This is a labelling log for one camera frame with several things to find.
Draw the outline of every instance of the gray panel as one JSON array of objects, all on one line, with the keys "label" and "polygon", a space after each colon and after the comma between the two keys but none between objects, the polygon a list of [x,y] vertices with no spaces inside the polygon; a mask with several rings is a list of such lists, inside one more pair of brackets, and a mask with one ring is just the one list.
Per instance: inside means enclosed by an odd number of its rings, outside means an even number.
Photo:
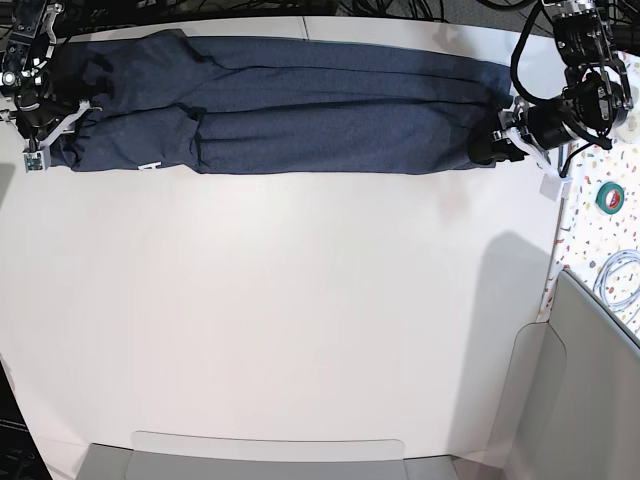
[{"label": "gray panel", "polygon": [[[485,251],[444,453],[464,457],[489,446],[514,341],[535,322],[540,300],[532,301],[531,292],[540,290],[548,264],[546,253],[509,232],[493,239]],[[509,292],[508,301],[504,292]]]},{"label": "gray panel", "polygon": [[459,480],[501,480],[502,470],[464,458],[453,461]]},{"label": "gray panel", "polygon": [[566,273],[550,322],[566,347],[566,371],[559,379],[561,355],[547,349],[547,336],[505,469],[510,480],[640,478],[640,349]]},{"label": "gray panel", "polygon": [[449,456],[412,458],[404,465],[409,480],[458,480]]},{"label": "gray panel", "polygon": [[76,480],[124,480],[133,450],[91,444]]},{"label": "gray panel", "polygon": [[248,462],[134,452],[127,480],[407,480],[404,461]]},{"label": "gray panel", "polygon": [[295,442],[139,431],[133,433],[131,442],[137,452],[250,462],[382,462],[404,458],[400,440]]},{"label": "gray panel", "polygon": [[525,326],[516,337],[496,419],[482,463],[504,468],[522,418],[540,357],[542,343],[551,327],[546,323]]}]

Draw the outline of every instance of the black cable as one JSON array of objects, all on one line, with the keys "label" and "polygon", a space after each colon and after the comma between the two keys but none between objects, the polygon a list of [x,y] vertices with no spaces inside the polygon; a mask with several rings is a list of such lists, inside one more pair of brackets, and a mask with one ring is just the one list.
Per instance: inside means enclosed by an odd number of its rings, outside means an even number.
[{"label": "black cable", "polygon": [[64,48],[69,45],[69,42],[71,41],[71,39],[74,37],[74,35],[69,35],[67,38],[64,39],[64,42],[62,42],[60,44],[60,46],[58,47],[58,53],[60,53],[61,50],[64,50]]},{"label": "black cable", "polygon": [[520,34],[520,38],[518,39],[516,48],[513,49],[513,53],[511,54],[511,67],[509,69],[511,73],[511,81],[513,82],[513,86],[515,87],[518,94],[520,94],[520,96],[527,102],[536,105],[548,102],[549,100],[536,97],[535,95],[529,93],[526,88],[524,88],[524,85],[522,85],[522,82],[520,82],[520,79],[518,78],[518,64],[520,63],[520,57],[522,57],[524,47],[527,44],[527,38],[529,38],[531,30],[536,23],[536,18],[538,18],[538,15],[540,15],[540,12],[543,8],[544,7],[542,6],[542,3],[537,2],[531,10],[529,17],[527,18],[527,21],[522,28],[522,33]]},{"label": "black cable", "polygon": [[222,5],[220,5],[219,3],[215,3],[215,2],[210,2],[209,0],[204,0],[200,6],[198,7],[198,10],[196,10],[196,12],[200,12],[202,10],[203,7],[207,7],[207,9],[209,9],[210,7],[215,7],[216,10],[223,12],[225,9]]},{"label": "black cable", "polygon": [[573,118],[573,114],[568,110],[566,105],[560,105],[558,108],[558,114],[560,115],[560,119],[569,127],[569,129],[579,136],[581,139],[593,143],[594,145],[598,145],[603,150],[611,150],[613,148],[613,144],[611,140],[602,136],[591,135],[588,131],[586,131],[577,121]]},{"label": "black cable", "polygon": [[618,5],[618,8],[620,7],[620,4],[623,4],[625,9],[631,10],[634,15],[640,15],[640,10],[638,10],[633,5],[630,5],[629,3],[627,3],[626,0],[618,0],[618,3],[616,4]]},{"label": "black cable", "polygon": [[173,5],[169,5],[169,6],[167,6],[167,8],[161,10],[159,15],[172,15],[172,14],[176,13],[176,10],[178,9],[178,7],[180,5],[182,5],[183,3],[186,3],[188,1],[189,0],[178,0]]},{"label": "black cable", "polygon": [[483,5],[491,10],[497,10],[499,12],[513,12],[515,10],[522,10],[529,5],[532,5],[536,0],[520,0],[518,3],[511,5],[501,5],[499,3],[493,3],[491,0],[476,0],[480,5]]},{"label": "black cable", "polygon": [[350,2],[342,0],[339,7],[352,16],[376,17],[376,18],[394,18],[414,20],[426,20],[430,22],[449,23],[444,18],[444,0],[439,0],[439,10],[441,17],[433,14],[431,5],[428,0],[407,0],[405,3],[408,14],[403,12],[402,15],[393,15],[388,12],[389,7],[395,0],[351,0]]},{"label": "black cable", "polygon": [[[638,15],[636,15],[634,13],[629,13],[628,10],[625,10],[620,5],[618,5],[617,3],[612,3],[610,6],[613,7],[613,11],[614,11],[614,15],[615,15],[614,18],[610,19],[612,22],[614,22],[614,23],[627,23],[627,24],[630,24],[630,25],[638,25],[639,22],[634,21],[634,20],[637,19]],[[623,15],[623,17],[627,17],[627,18],[618,18],[616,12],[621,13]]]},{"label": "black cable", "polygon": [[248,2],[238,3],[236,5],[233,5],[232,7],[229,7],[227,10],[236,10],[237,8],[242,8],[242,7],[245,7],[247,10],[250,10],[253,7],[258,7],[260,5],[264,5],[265,3],[267,2],[263,0],[249,0]]},{"label": "black cable", "polygon": [[[504,0],[505,2],[507,2],[507,5],[512,5],[511,2],[509,2],[509,0]],[[524,20],[527,20],[527,16],[522,13],[520,10],[518,10],[517,12],[515,12],[518,14],[519,17],[524,18]],[[545,9],[542,9],[542,13],[545,14],[545,16],[547,17],[547,19],[549,20],[549,23],[551,23],[551,18],[549,17],[549,14],[545,11]],[[553,33],[550,32],[549,30],[547,30],[546,28],[544,28],[543,26],[539,25],[538,23],[535,24],[535,27],[540,30],[543,33],[546,33],[547,35],[549,35],[550,37],[553,37]]]},{"label": "black cable", "polygon": [[585,143],[583,146],[578,148],[575,152],[573,152],[571,155],[567,157],[567,159],[564,162],[564,165],[562,166],[562,170],[560,171],[561,178],[566,178],[567,175],[569,174],[569,167],[571,166],[571,160],[573,159],[573,157],[585,151],[587,148],[591,146],[593,146],[593,143]]},{"label": "black cable", "polygon": [[544,8],[544,5],[543,5],[543,8],[542,8],[542,14],[547,19],[547,22],[549,22],[551,24],[551,26],[553,27],[553,20],[551,20],[551,17],[549,16],[549,12],[547,12],[547,9]]}]

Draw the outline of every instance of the white cable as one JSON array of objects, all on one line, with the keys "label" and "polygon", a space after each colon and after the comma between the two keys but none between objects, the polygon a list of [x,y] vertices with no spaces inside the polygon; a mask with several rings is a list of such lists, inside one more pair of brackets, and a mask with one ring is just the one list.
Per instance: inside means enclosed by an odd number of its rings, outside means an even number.
[{"label": "white cable", "polygon": [[[609,309],[613,313],[617,314],[630,308],[638,301],[638,298],[640,298],[640,285],[635,292],[633,292],[624,300],[614,302],[610,301],[607,297],[607,283],[609,281],[609,278],[620,269],[632,263],[640,264],[640,252],[638,252],[637,250],[621,250],[620,252],[611,255],[611,257],[609,257],[609,259],[602,266],[602,270],[600,270],[598,278],[596,278],[596,281],[593,284],[593,291],[596,292],[596,294],[602,299],[605,305],[609,307]],[[629,325],[631,322],[633,322],[633,319],[638,314],[638,311],[640,311],[640,305],[638,306],[636,312],[631,316],[631,318],[627,320],[626,325]],[[640,331],[640,327],[638,327],[638,329],[634,333],[637,334],[638,331]]]}]

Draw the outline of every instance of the navy blue pants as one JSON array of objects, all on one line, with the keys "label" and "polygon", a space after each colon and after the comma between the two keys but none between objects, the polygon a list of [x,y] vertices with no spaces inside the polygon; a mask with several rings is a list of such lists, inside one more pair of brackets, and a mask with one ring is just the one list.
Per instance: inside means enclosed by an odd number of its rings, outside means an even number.
[{"label": "navy blue pants", "polygon": [[508,68],[388,47],[251,37],[68,44],[56,66],[102,111],[52,148],[75,171],[199,173],[470,168],[474,126],[511,103]]}]

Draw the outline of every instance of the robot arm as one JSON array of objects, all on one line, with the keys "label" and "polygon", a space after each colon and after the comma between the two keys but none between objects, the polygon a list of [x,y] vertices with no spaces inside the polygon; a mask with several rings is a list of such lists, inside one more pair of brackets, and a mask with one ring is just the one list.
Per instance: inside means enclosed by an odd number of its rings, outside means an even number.
[{"label": "robot arm", "polygon": [[[518,78],[520,56],[543,9],[552,19],[556,47],[567,66],[567,87],[551,99],[532,95]],[[554,188],[562,190],[563,182],[558,178],[567,176],[571,156],[560,172],[555,172],[546,157],[548,150],[580,139],[588,142],[587,146],[611,149],[608,135],[626,120],[633,99],[626,68],[603,13],[595,0],[536,3],[511,57],[511,80],[519,94],[516,107],[501,112],[490,131],[480,131],[471,139],[469,156],[473,162],[488,165],[532,155],[550,177],[556,177],[551,178]]]},{"label": "robot arm", "polygon": [[20,0],[2,57],[0,93],[9,108],[0,111],[0,118],[17,130],[27,171],[48,168],[49,147],[73,132],[76,120],[91,107],[88,100],[62,95],[49,75],[48,64],[61,48],[54,23],[63,11],[62,3]]}]

